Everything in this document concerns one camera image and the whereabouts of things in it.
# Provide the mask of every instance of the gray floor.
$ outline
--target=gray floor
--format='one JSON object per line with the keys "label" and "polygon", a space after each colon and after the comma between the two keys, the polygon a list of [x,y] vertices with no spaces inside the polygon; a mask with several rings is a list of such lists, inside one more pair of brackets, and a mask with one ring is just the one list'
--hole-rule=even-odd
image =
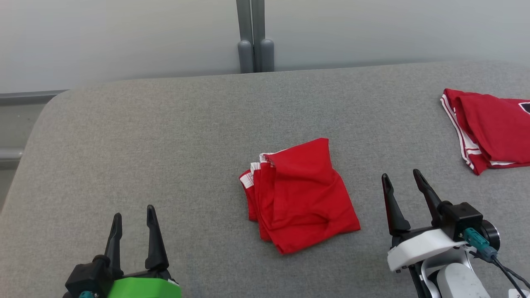
{"label": "gray floor", "polygon": [[[44,106],[0,106],[0,147],[25,147]],[[15,176],[16,166],[16,162],[0,162],[0,210]]]}

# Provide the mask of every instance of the white stripe trim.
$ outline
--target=white stripe trim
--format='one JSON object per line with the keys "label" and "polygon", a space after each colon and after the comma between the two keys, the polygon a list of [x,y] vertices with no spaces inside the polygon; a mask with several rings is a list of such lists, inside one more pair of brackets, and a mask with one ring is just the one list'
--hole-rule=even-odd
{"label": "white stripe trim", "polygon": [[261,164],[259,162],[251,162],[250,163],[250,172],[254,176],[255,170],[261,170]]}
{"label": "white stripe trim", "polygon": [[239,181],[241,181],[245,189],[250,188],[254,185],[254,175],[252,173],[248,173],[244,176],[241,176]]}
{"label": "white stripe trim", "polygon": [[[469,156],[471,154],[475,154],[475,155],[482,154],[482,152],[480,151],[478,144],[473,142],[471,138],[469,138],[469,135],[467,135],[467,133],[463,131],[460,125],[458,124],[456,109],[451,110],[451,107],[449,105],[449,100],[447,99],[447,96],[445,96],[445,94],[441,96],[440,101],[441,101],[441,105],[444,107],[445,112],[449,116],[449,119],[453,123],[456,129],[456,132],[458,134],[458,140],[460,141],[460,149],[462,153],[462,158],[464,159],[466,164],[469,165],[469,167],[473,170],[475,166],[471,162]],[[510,165],[513,163],[514,162],[490,161],[491,165]]]}
{"label": "white stripe trim", "polygon": [[491,165],[510,165],[510,164],[515,163],[515,162],[508,162],[508,161],[491,161],[491,160],[490,160],[490,163],[491,163]]}
{"label": "white stripe trim", "polygon": [[[451,123],[453,123],[453,126],[456,129],[456,133],[458,135],[458,140],[459,140],[459,143],[460,143],[460,153],[462,155],[462,158],[464,159],[465,163],[467,165],[469,165],[469,167],[472,170],[474,170],[475,166],[473,165],[471,160],[468,158],[467,148],[465,147],[466,141],[465,141],[464,138],[466,137],[471,143],[473,143],[473,142],[471,141],[471,139],[469,139],[469,137],[467,135],[465,135],[465,137],[463,136],[463,131],[460,128],[460,125],[458,125],[458,122],[456,121],[456,113],[451,111],[450,105],[449,105],[449,101],[447,100],[447,97],[445,96],[445,94],[443,94],[441,96],[440,101],[441,101],[441,105],[444,107],[445,112],[449,116],[449,119],[451,120]],[[475,146],[469,148],[469,149],[473,150],[473,154],[481,154],[482,152],[480,152],[480,150],[477,150],[478,146],[476,144],[474,144],[474,143],[473,143],[473,145],[475,145]]]}
{"label": "white stripe trim", "polygon": [[260,162],[268,162],[268,163],[271,163],[269,161],[269,159],[265,156],[265,155],[273,155],[273,154],[276,154],[276,153],[261,153],[260,154]]}

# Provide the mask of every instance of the red t-shirt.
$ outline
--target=red t-shirt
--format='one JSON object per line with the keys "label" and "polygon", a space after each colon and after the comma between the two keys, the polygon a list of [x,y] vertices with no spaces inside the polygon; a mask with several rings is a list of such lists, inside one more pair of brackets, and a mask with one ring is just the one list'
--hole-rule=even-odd
{"label": "red t-shirt", "polygon": [[445,89],[441,102],[475,174],[530,165],[530,100]]}
{"label": "red t-shirt", "polygon": [[338,233],[360,229],[340,175],[333,169],[329,140],[316,139],[278,153],[240,176],[256,215],[261,239],[282,254],[293,253]]}

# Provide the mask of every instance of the teal cable connector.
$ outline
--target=teal cable connector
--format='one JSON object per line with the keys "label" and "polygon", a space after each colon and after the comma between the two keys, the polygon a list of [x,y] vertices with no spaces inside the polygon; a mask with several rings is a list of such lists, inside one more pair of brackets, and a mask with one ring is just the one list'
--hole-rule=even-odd
{"label": "teal cable connector", "polygon": [[84,291],[79,295],[79,298],[94,298],[94,295],[92,295],[92,292],[90,291]]}
{"label": "teal cable connector", "polygon": [[487,261],[491,261],[498,254],[497,250],[490,246],[490,242],[472,227],[464,230],[464,240],[475,247]]}

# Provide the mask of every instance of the gray table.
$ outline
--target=gray table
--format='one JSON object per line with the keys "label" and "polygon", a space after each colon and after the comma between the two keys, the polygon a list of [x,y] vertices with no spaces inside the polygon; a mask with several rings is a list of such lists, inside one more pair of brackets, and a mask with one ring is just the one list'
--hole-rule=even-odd
{"label": "gray table", "polygon": [[[528,82],[522,66],[458,62],[67,91],[37,121],[0,217],[2,296],[61,297],[74,266],[104,252],[115,212],[122,269],[142,270],[153,204],[184,297],[416,297],[408,273],[386,264],[380,180],[389,174],[412,226],[428,225],[413,168],[442,199],[468,201],[494,223],[500,259],[521,270],[530,261],[530,169],[475,176],[439,98],[446,87],[530,98]],[[281,256],[247,220],[237,177],[261,152],[318,137],[330,139],[362,230]],[[498,269],[474,266],[493,297],[507,296]]]}

